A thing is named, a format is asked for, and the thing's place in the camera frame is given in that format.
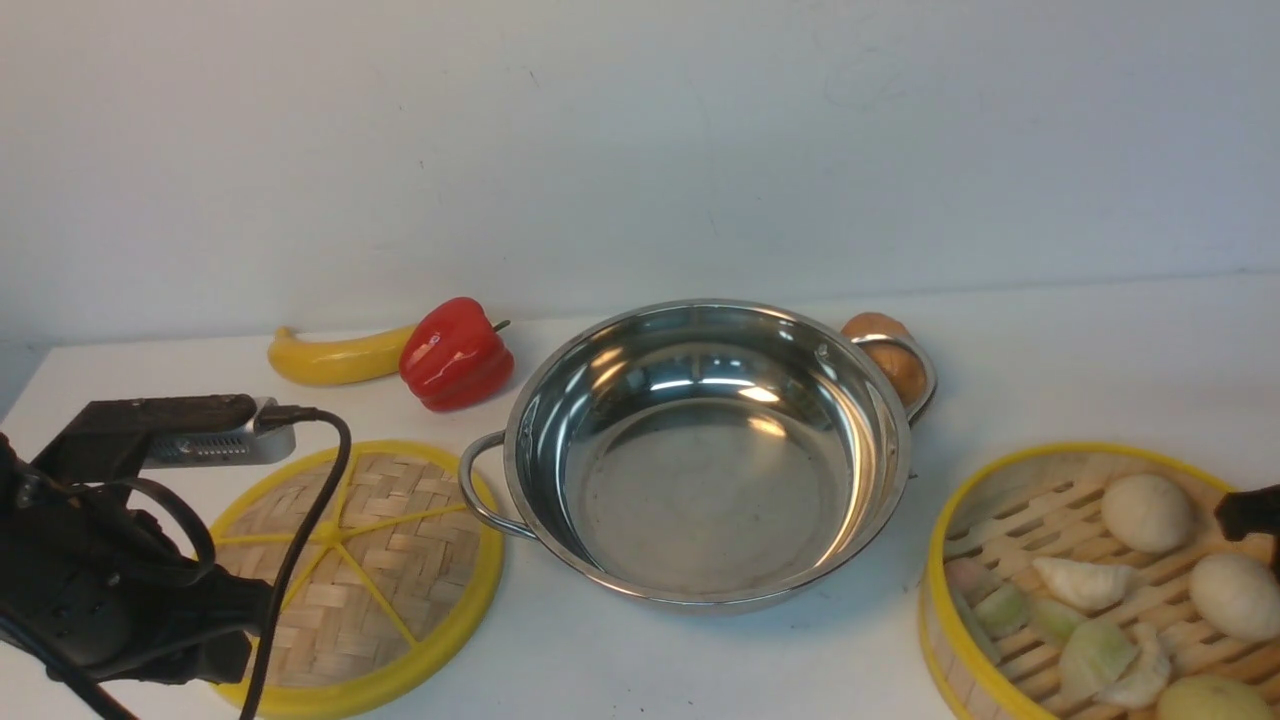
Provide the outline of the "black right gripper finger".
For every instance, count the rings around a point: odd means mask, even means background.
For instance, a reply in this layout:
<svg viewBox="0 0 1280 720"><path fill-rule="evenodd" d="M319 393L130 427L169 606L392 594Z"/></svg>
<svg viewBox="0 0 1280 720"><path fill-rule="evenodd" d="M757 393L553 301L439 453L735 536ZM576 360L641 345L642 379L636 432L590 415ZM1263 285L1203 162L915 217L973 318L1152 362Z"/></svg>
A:
<svg viewBox="0 0 1280 720"><path fill-rule="evenodd" d="M1215 519L1226 541L1242 542L1248 536L1270 536L1274 550L1270 570L1279 579L1279 486L1226 493L1215 509Z"/></svg>

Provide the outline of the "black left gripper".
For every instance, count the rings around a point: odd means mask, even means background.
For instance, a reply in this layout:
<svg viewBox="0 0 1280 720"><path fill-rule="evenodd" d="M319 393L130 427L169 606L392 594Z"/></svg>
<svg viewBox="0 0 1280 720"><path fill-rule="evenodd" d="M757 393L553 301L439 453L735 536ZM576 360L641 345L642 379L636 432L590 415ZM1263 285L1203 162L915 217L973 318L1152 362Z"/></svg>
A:
<svg viewBox="0 0 1280 720"><path fill-rule="evenodd" d="M142 477L156 434L3 445L3 609L93 682L236 684L276 624L274 587L230 574L209 529Z"/></svg>

